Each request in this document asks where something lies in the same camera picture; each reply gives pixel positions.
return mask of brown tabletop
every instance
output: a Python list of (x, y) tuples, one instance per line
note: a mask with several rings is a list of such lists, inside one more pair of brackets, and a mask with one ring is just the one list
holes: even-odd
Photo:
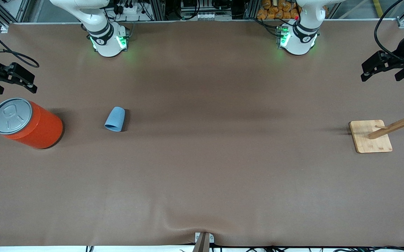
[[(358, 154), (348, 123), (404, 116), (395, 71), (360, 81), (375, 21), (328, 21), (304, 56), (254, 22), (138, 24), (103, 58), (79, 25), (11, 25), (39, 61), (38, 93), (58, 145), (0, 136), (0, 246), (184, 244), (404, 246), (404, 129), (391, 153)], [(404, 36), (384, 21), (382, 43)], [(4, 64), (16, 61), (0, 55)], [(104, 128), (114, 106), (125, 132)]]

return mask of silver lid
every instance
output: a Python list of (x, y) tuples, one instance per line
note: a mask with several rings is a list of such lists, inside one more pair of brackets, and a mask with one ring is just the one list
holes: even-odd
[(22, 98), (7, 99), (0, 103), (0, 134), (21, 131), (31, 120), (31, 104)]

